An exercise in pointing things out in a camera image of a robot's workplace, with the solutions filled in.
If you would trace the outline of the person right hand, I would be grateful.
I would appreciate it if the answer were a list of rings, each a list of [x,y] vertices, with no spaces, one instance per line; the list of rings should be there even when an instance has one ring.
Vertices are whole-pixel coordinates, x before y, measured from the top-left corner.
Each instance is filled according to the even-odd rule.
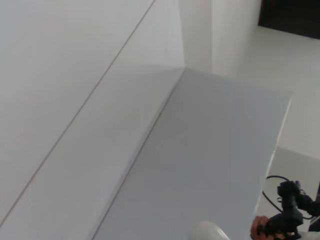
[[[256,216],[252,222],[250,229],[250,237],[252,240],[266,240],[266,235],[261,232],[258,234],[258,226],[265,226],[268,222],[268,218],[266,216]]]

